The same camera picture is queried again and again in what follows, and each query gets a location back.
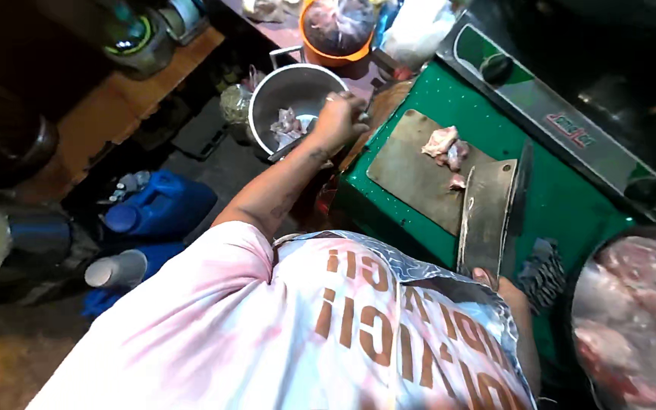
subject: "hand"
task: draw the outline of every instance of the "hand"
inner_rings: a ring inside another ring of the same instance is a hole
[[[358,121],[365,106],[366,100],[348,91],[328,94],[318,122],[306,142],[318,144],[326,152],[335,154],[342,146],[369,131],[369,126]]]
[[[472,277],[481,283],[490,286],[490,277],[487,271],[483,268],[472,269]],[[498,295],[510,306],[510,310],[515,313],[516,309],[529,310],[528,298],[522,290],[515,287],[515,285],[503,276],[500,276],[498,281]]]

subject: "stainless steel pot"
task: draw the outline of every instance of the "stainless steel pot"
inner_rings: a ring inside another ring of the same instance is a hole
[[[276,56],[300,51],[303,63],[278,69]],[[278,110],[292,107],[298,119],[317,117],[326,95],[349,88],[333,72],[321,66],[305,63],[303,46],[270,53],[273,72],[260,82],[249,103],[249,128],[255,142],[268,154],[275,153],[278,142],[270,126],[278,120]]]

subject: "floor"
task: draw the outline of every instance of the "floor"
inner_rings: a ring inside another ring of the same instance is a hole
[[[0,305],[0,410],[37,394],[89,326],[80,295],[40,306]]]

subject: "white plastic bag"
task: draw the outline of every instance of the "white plastic bag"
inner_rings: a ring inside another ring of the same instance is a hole
[[[429,60],[455,23],[449,0],[405,0],[381,49],[413,71]]]
[[[286,14],[296,14],[298,0],[242,0],[244,14],[257,21],[282,23]]]

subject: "man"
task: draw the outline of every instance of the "man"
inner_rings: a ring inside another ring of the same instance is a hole
[[[321,165],[367,130],[363,105],[330,94],[305,142],[102,314],[28,408],[533,408],[528,304],[509,281],[503,303],[342,231],[269,243]]]

